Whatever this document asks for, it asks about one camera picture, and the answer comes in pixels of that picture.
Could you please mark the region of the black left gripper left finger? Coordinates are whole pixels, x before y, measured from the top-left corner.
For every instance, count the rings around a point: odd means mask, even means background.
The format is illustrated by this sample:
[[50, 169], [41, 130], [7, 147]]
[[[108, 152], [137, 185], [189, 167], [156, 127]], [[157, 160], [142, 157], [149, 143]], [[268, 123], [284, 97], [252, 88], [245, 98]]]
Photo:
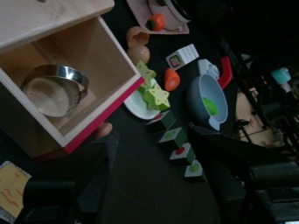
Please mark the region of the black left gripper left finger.
[[88, 171], [90, 178], [78, 194], [78, 209], [81, 211], [81, 224], [100, 224], [108, 177], [117, 154], [118, 137], [114, 133], [93, 140], [84, 146], [84, 150], [96, 150], [98, 156], [93, 161], [96, 167]]

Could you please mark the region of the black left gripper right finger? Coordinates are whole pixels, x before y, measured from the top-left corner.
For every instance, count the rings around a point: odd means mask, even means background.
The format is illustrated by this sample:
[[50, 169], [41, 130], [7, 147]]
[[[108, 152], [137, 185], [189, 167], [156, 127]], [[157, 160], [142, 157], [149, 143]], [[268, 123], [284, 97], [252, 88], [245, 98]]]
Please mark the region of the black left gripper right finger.
[[266, 210], [257, 196], [266, 187], [256, 177], [257, 168], [266, 164], [266, 149], [193, 124], [188, 140], [209, 182], [221, 223], [266, 224]]

